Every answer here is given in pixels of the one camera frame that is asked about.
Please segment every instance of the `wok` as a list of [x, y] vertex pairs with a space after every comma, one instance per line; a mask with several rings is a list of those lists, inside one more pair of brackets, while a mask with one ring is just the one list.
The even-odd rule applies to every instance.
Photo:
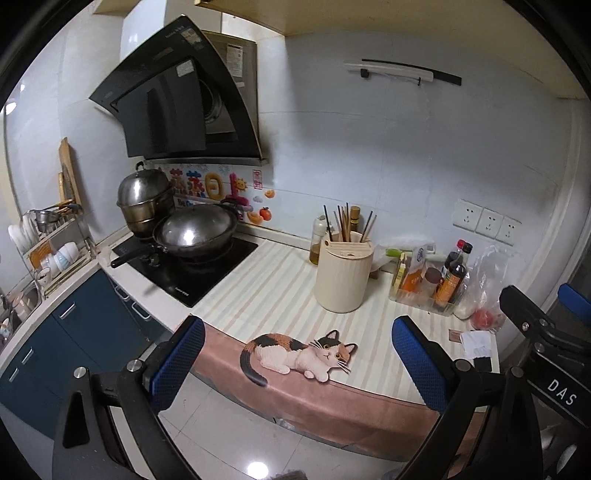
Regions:
[[144, 255], [163, 252], [193, 262], [208, 262], [225, 253], [238, 225], [238, 211], [231, 200], [213, 205], [185, 207], [160, 220], [153, 242], [115, 258], [112, 268]]

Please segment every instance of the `blue cabinet door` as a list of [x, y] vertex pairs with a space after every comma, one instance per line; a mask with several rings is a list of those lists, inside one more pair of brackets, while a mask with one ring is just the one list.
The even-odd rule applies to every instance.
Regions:
[[65, 399], [70, 389], [74, 370], [87, 367], [98, 372], [99, 365], [91, 360], [71, 339], [53, 317], [48, 317], [35, 330], [25, 349], [23, 368], [32, 372], [40, 384], [45, 385], [58, 398]]
[[73, 365], [88, 362], [90, 359], [50, 316], [0, 378], [0, 401], [22, 421], [53, 438]]
[[150, 344], [102, 270], [62, 302], [53, 315], [100, 371], [121, 370]]
[[117, 285], [113, 280], [109, 279], [113, 285], [115, 293], [127, 309], [127, 311], [134, 318], [135, 323], [138, 325], [142, 333], [151, 341], [155, 343], [165, 342], [172, 336], [158, 320], [153, 318], [148, 312], [146, 312], [133, 298], [120, 286]]

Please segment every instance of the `seasoning bottle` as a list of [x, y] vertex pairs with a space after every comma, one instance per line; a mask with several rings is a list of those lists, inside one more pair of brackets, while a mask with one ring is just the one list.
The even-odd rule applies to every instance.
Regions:
[[349, 214], [349, 223], [351, 224], [351, 231], [356, 232], [359, 227], [359, 214], [361, 213], [361, 208], [357, 205], [353, 205], [351, 207], [351, 211]]
[[443, 284], [441, 284], [441, 287], [435, 293], [435, 305], [441, 310], [444, 310], [447, 306], [458, 285], [464, 280], [466, 272], [467, 269], [463, 263], [463, 253], [461, 253], [450, 263]]
[[320, 258], [320, 243], [327, 232], [328, 223], [324, 215], [319, 215], [314, 219], [312, 227], [312, 242], [310, 243], [310, 261], [318, 265]]
[[462, 248], [464, 246], [464, 240], [459, 239], [457, 241], [457, 250], [455, 251], [451, 251], [449, 252], [449, 255], [447, 256], [447, 258], [445, 259], [445, 263], [443, 264], [443, 267], [441, 268], [441, 277], [442, 279], [445, 279], [447, 272], [449, 270], [449, 265], [460, 256], [460, 254], [462, 253]]

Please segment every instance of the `cat face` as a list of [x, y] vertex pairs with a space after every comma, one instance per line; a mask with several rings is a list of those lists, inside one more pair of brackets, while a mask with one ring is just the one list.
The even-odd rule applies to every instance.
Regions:
[[354, 343], [345, 345], [339, 342], [339, 332], [337, 330], [331, 330], [326, 336], [318, 340], [313, 340], [311, 345], [314, 347], [316, 356], [328, 367], [338, 367], [347, 373], [350, 372], [347, 364], [349, 363], [351, 354], [357, 350], [357, 345]]

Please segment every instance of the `wooden cutting board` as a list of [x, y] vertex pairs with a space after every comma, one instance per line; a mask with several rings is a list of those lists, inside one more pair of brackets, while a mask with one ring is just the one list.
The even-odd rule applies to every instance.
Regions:
[[60, 197], [62, 194], [61, 185], [63, 185], [63, 194], [67, 199], [73, 199], [78, 205], [82, 205], [82, 198], [80, 191], [76, 184], [76, 175], [74, 172], [74, 165], [72, 164], [72, 157], [70, 155], [70, 144], [68, 138], [64, 137], [60, 143], [60, 163], [61, 172], [63, 173], [63, 183], [60, 180]]

